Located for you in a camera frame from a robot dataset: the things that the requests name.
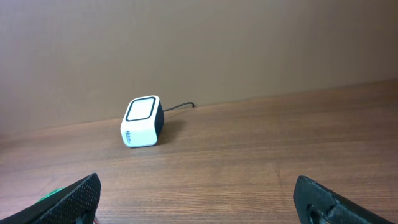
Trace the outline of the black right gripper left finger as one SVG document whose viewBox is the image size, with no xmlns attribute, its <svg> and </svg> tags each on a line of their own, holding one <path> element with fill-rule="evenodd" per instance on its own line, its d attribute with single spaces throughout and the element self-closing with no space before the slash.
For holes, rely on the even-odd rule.
<svg viewBox="0 0 398 224">
<path fill-rule="evenodd" d="M 96 211 L 101 182 L 96 173 L 65 187 L 41 202 L 1 220 L 2 224 L 99 224 Z"/>
</svg>

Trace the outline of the green lidded plastic jar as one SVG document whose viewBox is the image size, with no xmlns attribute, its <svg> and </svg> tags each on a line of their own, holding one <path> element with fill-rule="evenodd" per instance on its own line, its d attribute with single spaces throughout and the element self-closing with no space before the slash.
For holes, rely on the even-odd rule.
<svg viewBox="0 0 398 224">
<path fill-rule="evenodd" d="M 43 196 L 43 197 L 42 197 L 41 199 L 39 199 L 37 202 L 41 202 L 41 201 L 45 200 L 46 198 L 48 198 L 48 197 L 50 197 L 50 196 L 52 196 L 52 195 L 54 195 L 54 194 L 57 194 L 59 191 L 61 191 L 61 190 L 63 190 L 63 189 L 64 189 L 64 188 L 62 187 L 62 188 L 53 190 L 52 192 L 50 192 L 50 193 L 48 193 L 47 195 Z"/>
</svg>

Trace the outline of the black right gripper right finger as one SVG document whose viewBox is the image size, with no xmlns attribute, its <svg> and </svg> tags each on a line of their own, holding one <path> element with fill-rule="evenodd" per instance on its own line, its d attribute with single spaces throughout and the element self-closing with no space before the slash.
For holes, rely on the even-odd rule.
<svg viewBox="0 0 398 224">
<path fill-rule="evenodd" d="M 293 200 L 301 223 L 392 224 L 304 175 L 296 181 Z"/>
</svg>

